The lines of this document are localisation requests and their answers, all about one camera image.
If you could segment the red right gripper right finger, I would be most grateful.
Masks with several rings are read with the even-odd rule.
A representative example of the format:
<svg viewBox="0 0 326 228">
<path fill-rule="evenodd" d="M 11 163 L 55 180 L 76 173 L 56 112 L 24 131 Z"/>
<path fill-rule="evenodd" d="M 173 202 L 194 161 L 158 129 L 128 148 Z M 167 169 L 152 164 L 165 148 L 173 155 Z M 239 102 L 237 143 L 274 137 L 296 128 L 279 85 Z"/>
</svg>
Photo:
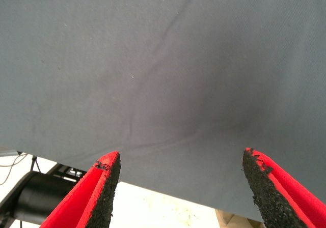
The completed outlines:
<svg viewBox="0 0 326 228">
<path fill-rule="evenodd" d="M 325 227 L 325 204 L 270 157 L 246 148 L 242 168 L 265 227 Z"/>
</svg>

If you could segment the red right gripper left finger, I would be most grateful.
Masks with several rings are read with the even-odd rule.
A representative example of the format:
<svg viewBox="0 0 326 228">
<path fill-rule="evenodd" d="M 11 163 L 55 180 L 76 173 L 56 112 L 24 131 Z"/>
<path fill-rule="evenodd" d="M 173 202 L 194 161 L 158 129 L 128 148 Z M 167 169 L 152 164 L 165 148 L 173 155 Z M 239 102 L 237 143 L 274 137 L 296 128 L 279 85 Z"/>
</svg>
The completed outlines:
<svg viewBox="0 0 326 228">
<path fill-rule="evenodd" d="M 121 169 L 120 154 L 100 157 L 41 227 L 109 227 Z"/>
</svg>

